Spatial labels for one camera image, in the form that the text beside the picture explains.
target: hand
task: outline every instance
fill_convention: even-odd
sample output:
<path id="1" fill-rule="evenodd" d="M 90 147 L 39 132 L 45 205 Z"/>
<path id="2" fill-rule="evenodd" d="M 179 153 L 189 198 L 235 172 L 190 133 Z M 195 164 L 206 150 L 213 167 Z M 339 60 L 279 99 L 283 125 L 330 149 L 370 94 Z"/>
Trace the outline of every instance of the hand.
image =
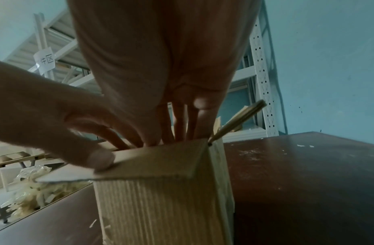
<path id="1" fill-rule="evenodd" d="M 113 153 L 69 129 L 128 149 L 111 128 L 137 147 L 143 145 L 109 111 L 103 97 L 0 62 L 0 141 L 40 148 L 74 165 L 101 170 L 113 163 Z"/>
<path id="2" fill-rule="evenodd" d="M 145 145 L 207 138 L 261 0 L 68 0 L 81 51 Z M 185 125 L 188 116 L 188 130 Z"/>

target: tabletop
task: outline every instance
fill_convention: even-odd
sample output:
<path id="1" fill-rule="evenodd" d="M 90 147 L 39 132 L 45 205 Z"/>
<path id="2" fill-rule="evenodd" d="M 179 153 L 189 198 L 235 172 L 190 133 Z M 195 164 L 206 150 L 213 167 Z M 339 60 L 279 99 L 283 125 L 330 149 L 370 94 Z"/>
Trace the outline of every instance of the tabletop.
<path id="1" fill-rule="evenodd" d="M 374 145 L 312 132 L 225 151 L 236 245 L 374 244 Z M 18 244 L 101 245 L 93 187 L 0 231 L 0 245 Z"/>

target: open cardboard box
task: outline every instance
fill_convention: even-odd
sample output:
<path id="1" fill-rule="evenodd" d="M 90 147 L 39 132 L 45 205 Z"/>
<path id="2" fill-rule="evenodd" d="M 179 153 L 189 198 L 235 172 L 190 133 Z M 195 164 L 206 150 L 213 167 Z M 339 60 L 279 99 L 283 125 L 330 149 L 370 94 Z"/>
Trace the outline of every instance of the open cardboard box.
<path id="1" fill-rule="evenodd" d="M 232 245 L 234 199 L 222 136 L 265 106 L 259 101 L 209 139 L 116 151 L 106 171 L 65 165 L 38 182 L 93 180 L 106 245 Z"/>

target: pile of plastic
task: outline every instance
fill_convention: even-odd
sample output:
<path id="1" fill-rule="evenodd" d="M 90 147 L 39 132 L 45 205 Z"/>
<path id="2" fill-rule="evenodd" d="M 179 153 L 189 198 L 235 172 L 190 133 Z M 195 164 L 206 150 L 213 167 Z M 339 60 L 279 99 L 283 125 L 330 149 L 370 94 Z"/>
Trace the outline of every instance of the pile of plastic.
<path id="1" fill-rule="evenodd" d="M 51 171 L 47 166 L 34 166 L 24 168 L 15 178 L 15 182 L 21 182 L 21 188 L 15 195 L 2 206 L 9 206 L 7 212 L 13 211 L 11 217 L 23 218 L 34 211 L 65 197 L 74 191 L 86 186 L 89 182 L 73 183 L 37 183 L 35 179 Z"/>

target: dark wooden table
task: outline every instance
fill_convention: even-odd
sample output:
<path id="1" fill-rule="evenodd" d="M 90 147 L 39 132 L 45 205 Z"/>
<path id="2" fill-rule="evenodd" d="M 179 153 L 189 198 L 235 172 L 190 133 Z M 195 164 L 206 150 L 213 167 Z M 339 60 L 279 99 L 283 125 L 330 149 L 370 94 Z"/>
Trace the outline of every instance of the dark wooden table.
<path id="1" fill-rule="evenodd" d="M 305 133 L 225 150 L 236 244 L 374 244 L 374 145 Z M 93 187 L 0 231 L 18 244 L 101 245 Z"/>

